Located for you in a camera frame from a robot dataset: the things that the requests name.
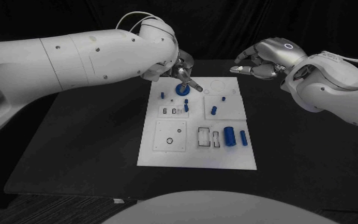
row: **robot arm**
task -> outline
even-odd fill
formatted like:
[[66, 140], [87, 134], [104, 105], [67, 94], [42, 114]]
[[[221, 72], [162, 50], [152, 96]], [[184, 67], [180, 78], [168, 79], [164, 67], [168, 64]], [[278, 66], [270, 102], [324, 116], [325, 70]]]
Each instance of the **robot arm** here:
[[257, 67], [234, 66], [233, 73], [252, 74], [273, 79], [286, 73], [282, 89], [299, 106], [311, 112], [328, 110], [341, 119], [358, 124], [358, 69], [334, 53], [324, 51], [308, 57], [289, 40], [270, 38], [253, 45], [239, 55], [236, 63], [252, 57]]
[[112, 29], [0, 42], [0, 128], [42, 96], [136, 76], [158, 81], [164, 74], [203, 91], [193, 66], [174, 29], [154, 19], [142, 22], [139, 35]]

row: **blue object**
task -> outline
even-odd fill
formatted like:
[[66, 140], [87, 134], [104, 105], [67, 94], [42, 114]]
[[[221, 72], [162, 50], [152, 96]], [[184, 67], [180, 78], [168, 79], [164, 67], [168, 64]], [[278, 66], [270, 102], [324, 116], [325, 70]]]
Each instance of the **blue object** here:
[[247, 141], [247, 136], [246, 136], [246, 134], [245, 134], [245, 130], [240, 131], [240, 135], [242, 135], [243, 145], [247, 146], [247, 145], [249, 145], [249, 141]]
[[224, 133], [226, 133], [226, 144], [227, 144], [227, 146], [234, 146], [237, 144], [234, 127], [226, 127], [224, 128]]
[[211, 110], [211, 114], [216, 115], [217, 114], [217, 106], [213, 107], [213, 110]]
[[181, 88], [182, 88], [182, 85], [180, 84], [175, 88], [175, 92], [181, 95], [181, 96], [187, 96], [191, 92], [191, 87], [187, 85], [187, 88], [185, 88], [185, 91], [181, 93]]

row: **robotic hand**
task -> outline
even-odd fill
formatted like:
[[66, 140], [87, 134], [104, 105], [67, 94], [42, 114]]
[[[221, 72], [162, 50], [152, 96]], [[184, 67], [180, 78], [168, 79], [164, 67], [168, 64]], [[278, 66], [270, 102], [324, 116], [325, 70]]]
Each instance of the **robotic hand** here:
[[285, 73], [281, 87], [299, 106], [311, 112], [328, 110], [358, 125], [358, 68], [346, 61], [358, 62], [358, 59], [327, 51], [308, 57], [302, 48], [283, 38], [255, 44], [239, 54], [236, 63], [249, 57], [256, 66], [234, 66], [233, 73], [265, 80]]
[[180, 50], [172, 27], [145, 14], [138, 35], [136, 25], [117, 29], [126, 15], [116, 29], [0, 42], [0, 128], [42, 96], [136, 76], [156, 82], [165, 75], [182, 81], [182, 90], [187, 85], [204, 90], [191, 79], [194, 59]]

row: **dark floor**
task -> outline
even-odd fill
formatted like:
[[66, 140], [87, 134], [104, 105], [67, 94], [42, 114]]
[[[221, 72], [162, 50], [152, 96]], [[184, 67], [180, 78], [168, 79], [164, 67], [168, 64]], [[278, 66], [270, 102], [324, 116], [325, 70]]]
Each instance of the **dark floor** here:
[[[100, 224], [138, 202], [115, 204], [113, 199], [19, 195], [0, 209], [0, 224]], [[358, 211], [314, 210], [341, 224], [358, 223]]]

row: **black table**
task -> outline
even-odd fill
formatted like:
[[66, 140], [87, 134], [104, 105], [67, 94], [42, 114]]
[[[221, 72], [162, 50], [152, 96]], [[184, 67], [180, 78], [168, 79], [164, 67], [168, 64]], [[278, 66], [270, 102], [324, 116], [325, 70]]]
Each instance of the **black table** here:
[[[232, 66], [233, 60], [197, 61], [193, 76], [234, 77]], [[143, 200], [223, 190], [305, 209], [358, 208], [358, 127], [304, 110], [279, 79], [239, 75], [257, 171], [138, 167], [151, 84], [138, 77], [60, 93], [8, 193]]]

